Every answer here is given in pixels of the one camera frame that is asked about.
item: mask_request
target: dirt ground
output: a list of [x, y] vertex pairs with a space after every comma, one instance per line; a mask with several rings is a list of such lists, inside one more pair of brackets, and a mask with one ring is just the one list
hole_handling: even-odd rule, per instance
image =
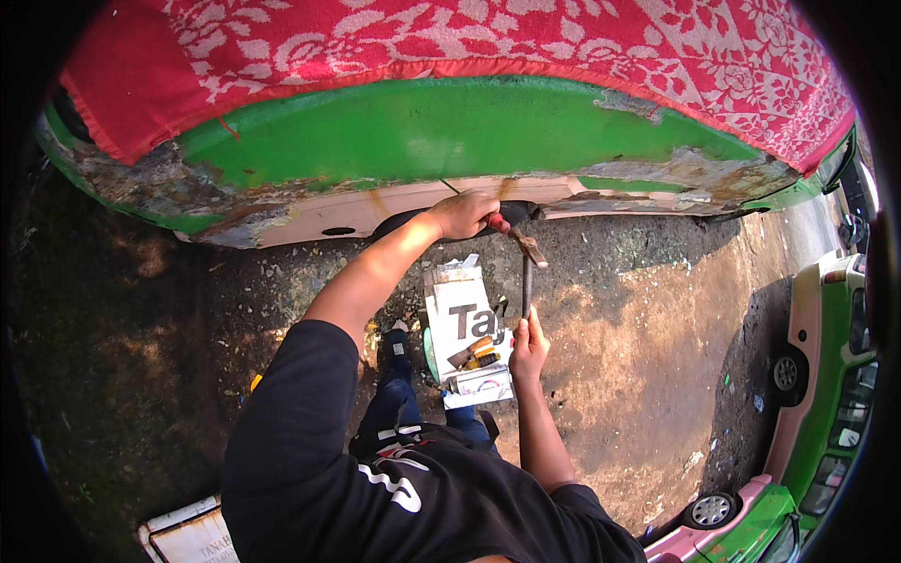
[[[52, 167], [28, 181], [7, 296], [32, 432], [98, 558], [145, 561], [137, 526], [216, 492], [250, 382], [366, 244], [185, 244], [104, 209]], [[694, 495], [734, 493], [761, 471], [778, 412], [769, 347], [785, 338], [790, 276], [832, 244], [820, 240], [832, 220], [823, 209], [706, 230], [652, 216], [523, 226], [551, 263], [536, 274], [533, 298], [551, 338], [548, 405], [579, 479], [634, 534], [665, 530]], [[433, 246], [373, 321], [349, 433], [375, 391], [375, 336], [424, 308], [425, 269], [470, 252], [480, 255], [489, 302], [511, 302], [513, 325], [521, 260], [510, 240]], [[419, 331], [411, 347], [424, 371]], [[425, 420], [443, 422], [438, 390], [424, 377], [416, 388]], [[518, 463], [515, 400], [487, 408], [500, 453]], [[694, 452], [703, 457], [690, 467]]]

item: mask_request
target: floral patterned cloth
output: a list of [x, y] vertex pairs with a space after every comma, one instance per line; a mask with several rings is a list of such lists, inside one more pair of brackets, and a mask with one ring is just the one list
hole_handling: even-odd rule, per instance
[[616, 88], [804, 173], [854, 119], [836, 67], [784, 0], [114, 0], [61, 82], [97, 145], [133, 164], [261, 100], [510, 74]]

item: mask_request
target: left hand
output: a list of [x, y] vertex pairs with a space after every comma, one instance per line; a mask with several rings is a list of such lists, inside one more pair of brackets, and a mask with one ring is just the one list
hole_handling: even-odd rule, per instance
[[423, 214], [430, 216], [447, 239], [468, 239], [485, 228], [483, 219], [501, 208], [496, 198], [477, 190], [442, 199]]

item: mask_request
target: hubcap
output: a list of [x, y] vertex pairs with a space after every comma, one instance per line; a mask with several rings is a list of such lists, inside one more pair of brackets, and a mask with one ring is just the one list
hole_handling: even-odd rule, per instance
[[784, 357], [773, 367], [773, 381], [780, 391], [791, 391], [797, 383], [797, 364], [792, 358]]
[[729, 513], [729, 499], [720, 495], [710, 495], [697, 501], [691, 509], [691, 518], [702, 526], [712, 526], [725, 519]]

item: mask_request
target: black t-shirt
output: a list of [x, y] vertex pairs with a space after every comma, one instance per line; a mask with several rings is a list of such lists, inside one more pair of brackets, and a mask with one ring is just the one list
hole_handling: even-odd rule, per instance
[[590, 488], [548, 495], [453, 429], [386, 429], [380, 454], [343, 453], [357, 362], [338, 327], [298, 323], [235, 424], [222, 501], [242, 563], [645, 560]]

